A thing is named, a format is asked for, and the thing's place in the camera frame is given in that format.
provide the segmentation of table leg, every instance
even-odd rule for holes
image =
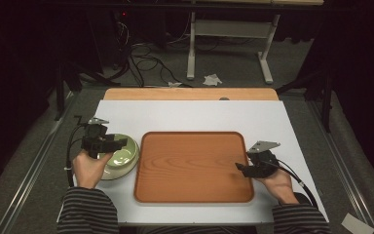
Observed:
[[[263,77],[265,79],[266,84],[273,84],[272,74],[270,73],[270,68],[266,61],[266,58],[272,45],[273,37],[275,36],[276,28],[278,27],[280,17],[281,15],[275,15],[275,17],[273,18],[272,25],[269,30],[269,35],[267,36],[265,50],[263,52],[258,53],[260,66],[262,67]]]
[[[188,54],[187,63],[187,80],[194,80],[194,71],[196,65],[196,51],[195,51],[195,39],[196,39],[196,13],[191,13],[190,23],[190,51]]]

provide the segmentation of crumpled paper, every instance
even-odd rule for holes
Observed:
[[[205,79],[206,80],[203,83],[204,85],[217,86],[218,83],[223,84],[223,82],[221,82],[221,80],[217,77],[216,74],[205,76]]]
[[[170,88],[174,88],[174,87],[179,87],[180,85],[182,85],[182,83],[172,83],[172,82],[168,82],[168,86]]]

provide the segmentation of metal rail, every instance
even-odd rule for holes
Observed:
[[[72,105],[72,102],[76,99],[76,96],[73,96],[70,92],[67,97],[66,103],[66,111],[63,112],[63,115],[56,121],[51,128],[50,132],[45,137],[37,155],[35,156],[32,165],[30,166],[25,178],[23,179],[22,183],[20,184],[17,193],[14,196],[14,199],[11,202],[11,205],[6,210],[5,214],[3,215],[0,221],[0,234],[2,233],[10,233],[12,226],[14,225],[17,217],[20,213],[20,210],[23,207],[23,204],[26,201],[32,187],[38,178],[38,175],[41,173],[41,170],[48,158],[48,149],[50,148],[56,133],[59,129],[59,126],[62,124],[64,115]]]
[[[311,109],[312,113],[316,116],[316,121],[320,127],[320,130],[332,152],[332,161],[336,166],[336,170],[341,178],[343,185],[345,186],[345,190],[351,200],[351,203],[355,209],[357,218],[366,223],[369,226],[374,228],[374,220],[369,212],[366,203],[363,199],[363,196],[359,189],[356,186],[354,179],[349,172],[348,167],[346,166],[341,153],[339,152],[336,143],[333,140],[331,134],[329,134],[326,129],[324,128],[323,124],[320,121],[320,112],[318,107],[316,106],[314,101],[307,101],[309,109]]]

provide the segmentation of tray rim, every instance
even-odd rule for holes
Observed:
[[[248,202],[251,202],[255,196],[255,192],[254,192],[254,186],[253,186],[253,183],[252,183],[252,180],[251,178],[248,178],[248,184],[249,184],[249,187],[250,187],[250,194],[249,194],[249,197],[248,199],[246,200],[243,200],[243,201],[239,201],[239,202],[230,202],[230,201],[214,201],[214,202],[210,202],[210,201],[192,201],[192,202],[189,202],[189,201],[185,201],[185,202],[173,202],[173,201],[143,201],[142,199],[139,199],[137,194],[136,194],[136,189],[137,189],[137,184],[138,184],[138,175],[139,175],[139,172],[140,172],[140,167],[141,167],[141,161],[142,161],[142,149],[143,149],[143,142],[144,142],[144,139],[146,137],[149,137],[150,135],[156,135],[156,134],[159,134],[159,135],[164,135],[164,134],[173,134],[173,135],[236,135],[238,136],[240,139],[241,139],[241,143],[242,143],[242,149],[243,149],[243,152],[245,153],[246,152],[246,149],[245,149],[245,144],[244,144],[244,137],[242,134],[240,134],[239,132],[236,132],[236,131],[151,131],[151,132],[147,132],[145,133],[143,136],[142,136],[142,139],[141,139],[141,145],[140,145],[140,149],[139,149],[139,159],[138,159],[138,163],[137,163],[137,172],[136,172],[136,176],[135,176],[135,182],[134,182],[134,190],[133,190],[133,197],[134,199],[139,202],[139,203],[143,203],[143,204],[170,204],[170,203],[173,203],[173,204],[216,204],[216,203],[224,203],[224,204],[228,204],[228,203],[248,203]]]

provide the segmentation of wooden tray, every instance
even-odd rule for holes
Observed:
[[[245,203],[254,196],[242,135],[151,132],[141,142],[134,197],[142,203]]]

